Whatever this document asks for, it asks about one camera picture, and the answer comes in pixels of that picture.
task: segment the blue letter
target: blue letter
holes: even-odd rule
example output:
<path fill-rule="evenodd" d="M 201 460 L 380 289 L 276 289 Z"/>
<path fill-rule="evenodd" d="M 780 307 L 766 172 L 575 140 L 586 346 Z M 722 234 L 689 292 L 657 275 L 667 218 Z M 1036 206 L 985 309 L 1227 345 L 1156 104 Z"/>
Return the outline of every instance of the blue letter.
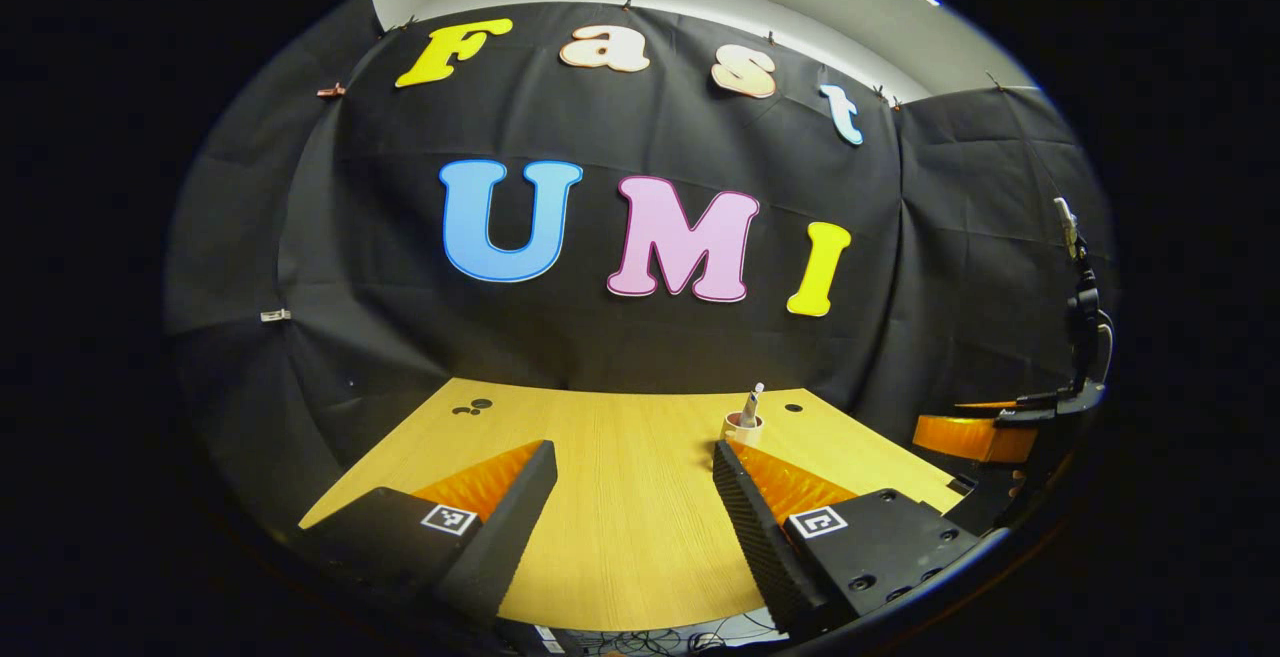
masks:
<path fill-rule="evenodd" d="M 835 85 L 822 85 L 818 91 L 827 96 L 831 102 L 831 119 L 836 123 L 836 129 L 850 145 L 861 145 L 863 133 L 854 129 L 854 120 L 850 115 L 858 114 L 858 108 L 845 96 L 844 88 Z"/>
<path fill-rule="evenodd" d="M 582 179 L 582 168 L 567 161 L 531 161 L 525 179 L 534 183 L 534 228 L 520 250 L 489 242 L 493 186 L 507 168 L 493 160 L 449 161 L 444 183 L 444 254 L 462 273 L 484 282 L 524 282 L 549 270 L 564 242 L 568 188 Z"/>

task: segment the wooden table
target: wooden table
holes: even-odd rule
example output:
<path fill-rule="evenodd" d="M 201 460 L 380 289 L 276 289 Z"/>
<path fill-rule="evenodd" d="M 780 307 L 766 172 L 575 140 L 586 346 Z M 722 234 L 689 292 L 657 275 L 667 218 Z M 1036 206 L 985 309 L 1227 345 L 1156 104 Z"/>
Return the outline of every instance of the wooden table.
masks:
<path fill-rule="evenodd" d="M 664 629 L 764 606 L 712 480 L 712 444 L 745 392 L 612 394 L 452 379 L 298 523 L 375 487 L 413 492 L 535 439 L 559 479 L 499 615 L 566 629 Z M 485 398 L 479 415 L 453 414 Z M 800 412 L 783 409 L 795 403 Z M 951 476 L 806 389 L 765 392 L 759 448 L 856 494 L 892 487 L 946 512 Z"/>

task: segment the black backdrop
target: black backdrop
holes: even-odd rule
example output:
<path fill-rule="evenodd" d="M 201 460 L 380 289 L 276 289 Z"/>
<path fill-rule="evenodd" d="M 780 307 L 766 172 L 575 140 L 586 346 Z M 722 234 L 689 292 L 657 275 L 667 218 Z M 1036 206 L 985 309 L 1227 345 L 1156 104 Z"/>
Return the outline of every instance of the black backdrop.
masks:
<path fill-rule="evenodd" d="M 278 529 L 453 375 L 603 392 L 805 387 L 904 444 L 922 411 L 1061 387 L 1075 278 L 1060 195 L 1115 310 L 1108 207 L 1036 88 L 896 111 L 762 36 L 644 6 L 490 6 L 380 38 L 371 14 L 371 0 L 349 0 L 275 56 L 219 120 L 174 223 L 166 315 L 191 407 L 244 501 Z M 447 79 L 393 86 L 433 31 L 499 18 L 513 29 Z M 561 63 L 570 33 L 598 23 L 644 35 L 649 68 Z M 726 44 L 771 54 L 777 93 L 716 86 Z M 338 79 L 342 100 L 315 97 Z M 860 146 L 836 133 L 823 83 L 858 105 Z M 530 233 L 524 165 L 584 168 L 550 270 L 504 284 L 448 263 L 438 174 L 460 159 L 507 165 L 490 220 L 507 248 Z M 760 202 L 745 300 L 605 288 L 627 228 L 617 184 L 631 174 L 671 181 L 690 220 L 722 191 Z M 786 310 L 812 222 L 852 237 L 824 318 Z M 279 307 L 291 321 L 257 321 Z"/>
<path fill-rule="evenodd" d="M 244 519 L 205 443 L 188 439 L 159 337 L 163 239 L 191 156 L 287 36 L 339 1 L 15 3 L 14 24 L 36 36 L 15 44 L 31 78 L 17 91 L 32 97 L 19 134 L 38 137 L 17 152 L 31 173 L 18 196 L 32 201 L 14 205 L 10 225 L 19 268 L 41 280 L 38 310 L 15 325 L 28 348 L 13 356 L 13 382 L 37 407 L 19 410 L 13 435 L 28 470 L 13 493 L 20 649 L 388 648 L 376 621 L 320 597 Z M 1270 0 L 946 3 L 1028 64 L 1100 161 L 1128 307 L 1116 412 L 1082 452 L 1097 466 L 1088 498 L 1042 511 L 1071 520 L 896 653 L 1262 653 L 1247 645 L 1263 624 L 1248 585 L 1265 546 L 1254 497 L 1265 482 L 1245 478 L 1265 464 L 1268 432 L 1266 312 L 1252 289 L 1266 242 L 1249 227 L 1265 224 L 1254 147 L 1267 123 L 1247 113 L 1265 87 L 1235 77 L 1252 67 L 1240 38 L 1266 24 Z M 74 142 L 70 114 L 92 126 Z M 1243 283 L 1231 279 L 1240 268 Z M 1055 519 L 1043 516 L 1041 528 Z"/>

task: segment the white wall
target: white wall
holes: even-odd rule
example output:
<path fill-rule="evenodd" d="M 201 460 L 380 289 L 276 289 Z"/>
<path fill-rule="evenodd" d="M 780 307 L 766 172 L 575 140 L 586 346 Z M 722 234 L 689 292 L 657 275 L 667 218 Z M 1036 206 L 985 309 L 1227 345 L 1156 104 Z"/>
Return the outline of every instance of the white wall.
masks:
<path fill-rule="evenodd" d="M 374 6 L 383 27 L 393 27 L 407 22 L 410 15 L 421 20 L 480 6 L 576 1 L 621 5 L 626 0 L 374 0 Z M 910 102 L 931 95 L 909 74 L 868 47 L 808 15 L 768 0 L 632 0 L 632 5 L 695 15 L 762 37 L 772 29 L 780 45 L 832 65 L 870 88 L 883 85 L 886 96 Z"/>

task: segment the clip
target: clip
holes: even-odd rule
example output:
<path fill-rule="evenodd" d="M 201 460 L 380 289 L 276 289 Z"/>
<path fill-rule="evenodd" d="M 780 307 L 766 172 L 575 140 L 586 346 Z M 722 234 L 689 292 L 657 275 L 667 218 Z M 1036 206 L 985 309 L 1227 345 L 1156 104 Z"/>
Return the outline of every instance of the clip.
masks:
<path fill-rule="evenodd" d="M 316 97 L 324 97 L 325 100 L 332 100 L 333 97 L 342 97 L 347 93 L 347 87 L 343 87 L 340 82 L 334 82 L 330 88 L 320 88 L 316 91 Z"/>

